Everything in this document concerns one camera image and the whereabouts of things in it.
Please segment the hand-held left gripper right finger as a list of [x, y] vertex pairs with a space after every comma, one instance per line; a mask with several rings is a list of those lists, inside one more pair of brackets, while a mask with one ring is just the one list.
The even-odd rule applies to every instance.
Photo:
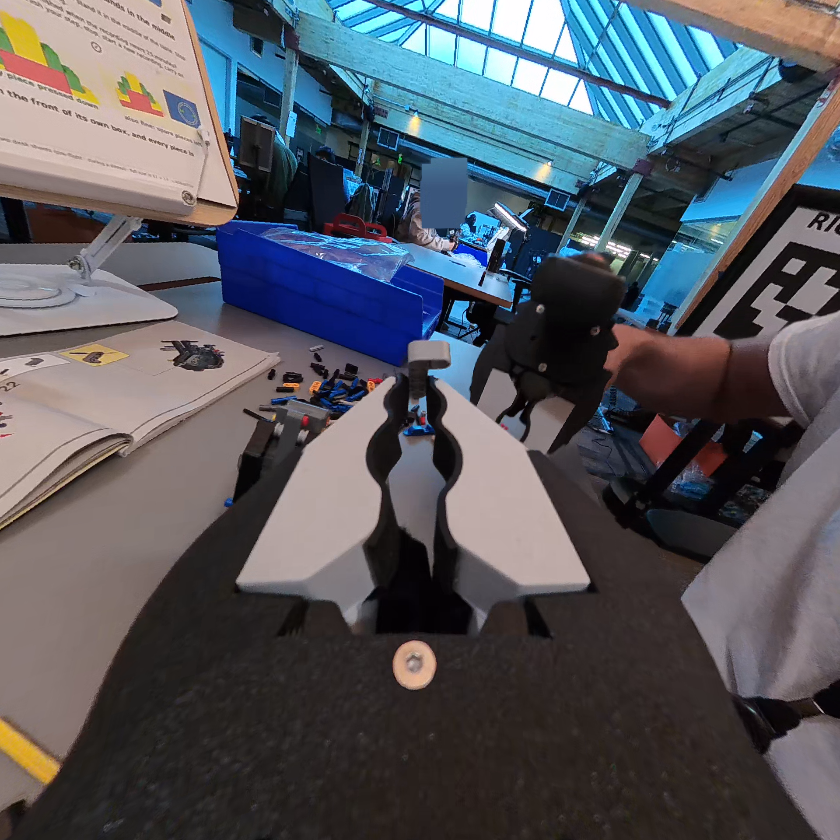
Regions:
[[483, 625], [492, 608], [585, 592], [579, 554], [534, 465], [535, 452], [442, 380], [427, 382], [436, 504], [433, 578]]

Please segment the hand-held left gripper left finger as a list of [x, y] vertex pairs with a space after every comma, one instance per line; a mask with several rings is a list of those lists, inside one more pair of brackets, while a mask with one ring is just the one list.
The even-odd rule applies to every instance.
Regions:
[[241, 592], [330, 602], [359, 622], [398, 565], [388, 480], [402, 456], [402, 407], [403, 378], [391, 376], [302, 449], [239, 572]]

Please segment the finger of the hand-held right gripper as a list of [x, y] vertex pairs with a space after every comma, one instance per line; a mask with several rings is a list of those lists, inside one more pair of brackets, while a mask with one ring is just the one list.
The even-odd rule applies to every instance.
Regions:
[[493, 369], [478, 400], [478, 409], [518, 441], [528, 435], [523, 418], [526, 403], [518, 402], [518, 389], [510, 375]]
[[575, 404], [556, 395], [536, 402], [521, 442], [527, 449], [552, 455], [580, 431], [575, 410]]

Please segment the grey lego beam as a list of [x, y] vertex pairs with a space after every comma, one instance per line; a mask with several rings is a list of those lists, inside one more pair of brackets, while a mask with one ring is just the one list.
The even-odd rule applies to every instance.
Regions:
[[417, 340], [408, 344], [407, 377], [412, 404], [425, 397], [429, 371], [445, 370], [451, 364], [450, 346], [445, 340]]

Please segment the partly built lego model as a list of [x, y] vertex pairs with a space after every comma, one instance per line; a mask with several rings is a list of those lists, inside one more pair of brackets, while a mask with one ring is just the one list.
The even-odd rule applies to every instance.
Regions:
[[308, 402], [290, 401], [277, 406], [273, 419], [261, 416], [238, 459], [233, 496], [225, 506], [232, 507], [273, 468], [307, 446], [329, 425], [329, 410]]

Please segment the pile of small lego pieces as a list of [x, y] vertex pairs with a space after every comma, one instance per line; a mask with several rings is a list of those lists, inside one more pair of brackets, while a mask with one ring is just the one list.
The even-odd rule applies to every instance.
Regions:
[[337, 344], [307, 340], [301, 354], [281, 361], [247, 391], [241, 412], [256, 421], [277, 421], [281, 408], [307, 404], [336, 421], [393, 373], [385, 363]]

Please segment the lego instruction booklet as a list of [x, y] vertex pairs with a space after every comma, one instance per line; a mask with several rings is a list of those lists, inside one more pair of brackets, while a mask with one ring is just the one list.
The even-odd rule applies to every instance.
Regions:
[[2, 529], [279, 362], [177, 321], [2, 359]]

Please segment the white desk with wooden edge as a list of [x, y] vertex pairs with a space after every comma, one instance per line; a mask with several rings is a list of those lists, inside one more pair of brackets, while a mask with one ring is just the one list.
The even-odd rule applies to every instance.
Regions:
[[450, 290], [490, 303], [503, 309], [513, 306], [513, 291], [508, 278], [500, 273], [488, 272], [483, 266], [464, 266], [454, 257], [428, 248], [401, 244], [410, 254], [408, 265], [427, 274], [439, 277]]

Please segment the blue storage bin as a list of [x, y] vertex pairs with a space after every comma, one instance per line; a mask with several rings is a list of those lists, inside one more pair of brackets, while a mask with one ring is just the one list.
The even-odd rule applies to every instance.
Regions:
[[442, 277], [408, 264], [390, 281], [362, 275], [269, 239], [269, 223], [216, 230], [224, 302], [400, 366], [430, 340], [443, 310]]

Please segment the clear plastic bag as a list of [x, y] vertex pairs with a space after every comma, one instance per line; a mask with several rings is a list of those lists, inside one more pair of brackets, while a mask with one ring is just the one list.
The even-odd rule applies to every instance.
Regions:
[[260, 235], [298, 253], [380, 281], [390, 282], [401, 268], [413, 263], [412, 254], [402, 245], [373, 239], [333, 237], [281, 226], [270, 227]]

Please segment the red plastic crate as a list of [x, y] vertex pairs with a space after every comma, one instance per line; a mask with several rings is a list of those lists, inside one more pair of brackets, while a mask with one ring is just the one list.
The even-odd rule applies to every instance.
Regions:
[[385, 244], [393, 241], [384, 226], [366, 222], [361, 217], [350, 213], [336, 214], [331, 222], [322, 226], [322, 233], [333, 237], [364, 238]]

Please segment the black white marker board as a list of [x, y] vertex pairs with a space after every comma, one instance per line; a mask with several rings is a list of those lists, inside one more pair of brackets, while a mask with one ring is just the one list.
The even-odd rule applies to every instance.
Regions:
[[677, 334], [740, 340], [839, 309], [839, 192], [795, 185]]

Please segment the black office chair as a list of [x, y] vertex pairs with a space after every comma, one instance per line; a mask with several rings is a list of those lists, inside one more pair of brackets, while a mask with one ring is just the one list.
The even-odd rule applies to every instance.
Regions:
[[316, 155], [308, 155], [310, 185], [310, 226], [322, 234], [324, 225], [331, 224], [344, 212], [348, 199], [344, 191], [344, 169]]

